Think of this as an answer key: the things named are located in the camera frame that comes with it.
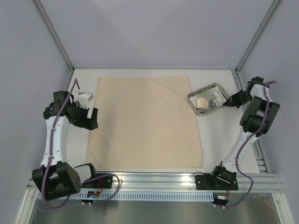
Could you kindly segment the aluminium frame post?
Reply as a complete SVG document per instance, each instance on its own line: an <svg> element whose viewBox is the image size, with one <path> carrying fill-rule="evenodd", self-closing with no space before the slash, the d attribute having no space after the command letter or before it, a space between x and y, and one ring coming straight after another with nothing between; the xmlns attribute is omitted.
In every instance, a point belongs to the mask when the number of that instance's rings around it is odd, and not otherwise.
<svg viewBox="0 0 299 224"><path fill-rule="evenodd" d="M48 32L49 32L52 40L54 41L54 43L56 45L56 47L58 48L58 50L59 50L59 52L60 52L60 54L61 54L61 56L62 56L62 58L63 58L63 60L65 62L65 64L67 65L67 67L70 70L71 74L73 74L74 70L75 70L74 66L73 66L73 64L72 64L72 62L71 62L71 60L70 60L70 58L69 58L69 56L68 56L68 54L67 54L64 46L63 46L60 38L57 35L57 32L56 32L56 30L55 30L55 28L54 28L54 26L53 26L53 24L52 24L52 22L50 20L50 17L48 15L48 13L45 10L45 7L42 4L42 1L41 0L32 0L32 3L36 7L37 12L39 13L39 15L40 15L43 23L45 24L45 26L46 26L46 28L47 28L47 30L48 30Z"/></svg>
<svg viewBox="0 0 299 224"><path fill-rule="evenodd" d="M277 9L279 8L279 6L282 2L283 2L282 0L273 0L272 1L269 9L267 10L265 16L263 17L260 25L258 26L257 31L255 32L253 38L251 39L248 47L246 48L241 60L239 61L238 65L235 69L236 74L239 74L241 72L243 66L245 65L245 63L247 61L247 59L249 58L250 54L254 50L254 47L258 43L259 39L261 38L262 34L266 30L266 28L267 28L268 24L270 23L272 17L274 16L275 12L277 11Z"/></svg>

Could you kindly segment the left aluminium frame post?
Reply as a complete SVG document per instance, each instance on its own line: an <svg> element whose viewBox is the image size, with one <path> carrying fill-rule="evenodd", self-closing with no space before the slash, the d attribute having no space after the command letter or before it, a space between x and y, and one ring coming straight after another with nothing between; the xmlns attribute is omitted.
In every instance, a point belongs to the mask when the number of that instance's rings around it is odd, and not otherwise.
<svg viewBox="0 0 299 224"><path fill-rule="evenodd" d="M61 54L61 56L62 56L62 58L63 58L63 60L65 62L65 64L67 65L67 67L70 70L71 74L73 74L74 70L75 70L74 66L73 66L73 64L72 64L72 62L71 62L71 60L70 60L70 58L69 58L69 56L68 56L68 54L67 54L64 46L63 46L60 38L57 35L57 32L56 32L56 30L55 30L55 28L54 28L54 26L53 26L53 24L52 24L52 22L50 20L50 17L48 15L48 13L45 10L45 7L42 4L42 1L41 0L32 0L32 3L36 7L37 12L39 13L39 15L40 15L43 23L45 24L45 26L46 26L46 28L47 28L47 30L48 30L48 32L49 32L52 40L54 41L54 43L56 45L56 47L58 48L58 50L59 50L59 52L60 52L60 54Z"/></svg>

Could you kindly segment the stainless steel tray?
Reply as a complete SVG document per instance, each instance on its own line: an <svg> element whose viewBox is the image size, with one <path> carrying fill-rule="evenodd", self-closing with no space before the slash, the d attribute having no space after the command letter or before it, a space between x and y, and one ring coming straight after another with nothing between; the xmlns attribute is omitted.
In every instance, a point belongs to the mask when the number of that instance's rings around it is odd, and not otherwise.
<svg viewBox="0 0 299 224"><path fill-rule="evenodd" d="M219 83L212 83L212 84L210 84L206 87L203 87L199 90L193 91L193 92L191 92L187 95L187 101L188 101L190 107L192 108L192 110L194 111L194 113L197 116L204 116L204 115L209 114L209 113L211 113L211 112L213 112L213 111L215 111L215 110L217 110L217 109L219 109L223 106L223 104L220 104L220 106L215 108L215 109L210 109L210 108L209 109L198 109L198 108L195 108L193 106L192 102L189 100L189 98L192 97L192 96L197 97L197 94L199 92L204 91L204 90L210 90L211 88L214 88L214 87L218 87L220 89L220 91L222 92L222 94L224 95L225 99L228 100L228 98L229 98L228 93L225 91L225 89Z"/></svg>

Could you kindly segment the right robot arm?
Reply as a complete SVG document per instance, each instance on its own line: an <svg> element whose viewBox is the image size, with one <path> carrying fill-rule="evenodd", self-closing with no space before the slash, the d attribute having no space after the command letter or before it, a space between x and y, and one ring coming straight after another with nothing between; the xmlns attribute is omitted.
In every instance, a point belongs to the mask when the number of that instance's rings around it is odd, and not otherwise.
<svg viewBox="0 0 299 224"><path fill-rule="evenodd" d="M264 82L261 77L252 78L246 87L238 93L230 96L224 106L239 108L248 103L240 120L241 130L237 141L227 157L216 166L211 174L211 185L221 189L225 185L231 185L236 181L236 174L241 173L239 165L249 148L259 137L266 134L279 109L280 104L270 98L270 85L274 81Z"/></svg>

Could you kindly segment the aluminium mounting rail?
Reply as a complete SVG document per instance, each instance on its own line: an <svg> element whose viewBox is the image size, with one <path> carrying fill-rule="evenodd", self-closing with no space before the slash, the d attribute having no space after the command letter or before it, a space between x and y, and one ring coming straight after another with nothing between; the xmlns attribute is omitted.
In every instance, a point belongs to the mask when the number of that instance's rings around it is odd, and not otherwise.
<svg viewBox="0 0 299 224"><path fill-rule="evenodd" d="M196 192L193 173L113 172L121 180L121 191ZM251 193L283 193L276 174L247 174L253 179Z"/></svg>

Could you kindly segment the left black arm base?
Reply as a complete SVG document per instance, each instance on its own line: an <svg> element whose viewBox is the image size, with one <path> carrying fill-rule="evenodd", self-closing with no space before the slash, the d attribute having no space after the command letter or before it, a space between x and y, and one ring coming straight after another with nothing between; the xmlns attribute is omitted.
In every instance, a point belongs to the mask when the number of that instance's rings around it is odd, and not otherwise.
<svg viewBox="0 0 299 224"><path fill-rule="evenodd" d="M112 182L113 176L111 174L97 174L95 177L84 181L81 187L89 189L111 189Z"/></svg>

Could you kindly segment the beige cloth mat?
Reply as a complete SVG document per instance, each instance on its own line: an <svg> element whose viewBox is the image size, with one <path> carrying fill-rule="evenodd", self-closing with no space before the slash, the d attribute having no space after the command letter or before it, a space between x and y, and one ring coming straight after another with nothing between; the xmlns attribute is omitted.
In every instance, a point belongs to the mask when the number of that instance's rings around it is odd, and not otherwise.
<svg viewBox="0 0 299 224"><path fill-rule="evenodd" d="M87 162L97 169L200 168L189 78L100 77Z"/></svg>

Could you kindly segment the white gauze pad stack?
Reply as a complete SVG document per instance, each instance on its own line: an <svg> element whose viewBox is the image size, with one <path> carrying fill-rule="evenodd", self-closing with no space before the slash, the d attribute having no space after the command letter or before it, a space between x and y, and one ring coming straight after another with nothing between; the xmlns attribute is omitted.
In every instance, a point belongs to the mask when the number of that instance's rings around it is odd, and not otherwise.
<svg viewBox="0 0 299 224"><path fill-rule="evenodd" d="M197 103L198 98L196 96L192 96L192 97L189 98L189 100L192 102L193 106L195 108L197 108L197 106L198 106L198 103Z"/></svg>

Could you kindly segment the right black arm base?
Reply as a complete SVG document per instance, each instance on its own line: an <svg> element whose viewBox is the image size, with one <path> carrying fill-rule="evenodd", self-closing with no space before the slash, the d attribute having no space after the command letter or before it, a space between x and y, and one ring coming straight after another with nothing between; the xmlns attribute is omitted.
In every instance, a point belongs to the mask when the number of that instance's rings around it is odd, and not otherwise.
<svg viewBox="0 0 299 224"><path fill-rule="evenodd" d="M239 189L236 179L231 184L228 184L227 182L220 180L218 178L215 178L215 180L213 180L211 175L195 175L194 178L195 178L196 190L236 191Z"/></svg>

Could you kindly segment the long needle holder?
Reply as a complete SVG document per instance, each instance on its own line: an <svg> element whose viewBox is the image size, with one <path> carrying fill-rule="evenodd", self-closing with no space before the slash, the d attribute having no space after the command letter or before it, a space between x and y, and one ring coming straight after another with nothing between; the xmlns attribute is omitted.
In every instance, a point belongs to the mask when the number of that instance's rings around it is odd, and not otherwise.
<svg viewBox="0 0 299 224"><path fill-rule="evenodd" d="M215 95L210 96L209 106L210 106L210 109L215 109L220 106L220 103L218 101L216 101Z"/></svg>

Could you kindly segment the right aluminium frame post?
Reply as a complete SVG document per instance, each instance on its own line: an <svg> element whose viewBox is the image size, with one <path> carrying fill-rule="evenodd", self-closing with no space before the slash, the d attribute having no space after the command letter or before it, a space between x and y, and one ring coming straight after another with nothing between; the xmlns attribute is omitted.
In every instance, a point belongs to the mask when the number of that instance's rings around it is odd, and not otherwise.
<svg viewBox="0 0 299 224"><path fill-rule="evenodd" d="M247 59L249 58L250 54L254 50L254 47L258 43L259 39L261 38L262 34L266 30L266 28L267 28L268 24L270 23L272 17L274 16L275 12L277 11L277 9L279 8L279 6L282 2L283 2L282 0L273 0L272 1L269 9L267 10L265 16L263 17L260 25L258 26L257 31L255 32L253 38L251 39L248 47L246 48L241 60L239 61L238 65L235 69L236 74L239 74L241 72L243 66L245 65L245 63L247 61Z"/></svg>

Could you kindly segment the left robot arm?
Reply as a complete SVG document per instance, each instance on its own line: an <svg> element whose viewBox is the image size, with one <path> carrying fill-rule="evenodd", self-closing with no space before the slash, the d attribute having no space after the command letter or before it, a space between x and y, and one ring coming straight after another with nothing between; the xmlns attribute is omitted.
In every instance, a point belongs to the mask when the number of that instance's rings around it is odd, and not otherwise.
<svg viewBox="0 0 299 224"><path fill-rule="evenodd" d="M93 94L78 91L75 98L68 91L57 91L53 98L43 112L47 127L44 157L40 168L32 172L32 179L46 201L71 196L80 192L82 183L93 187L98 181L91 163L72 167L66 152L70 125L86 130L98 128L98 110L89 105Z"/></svg>

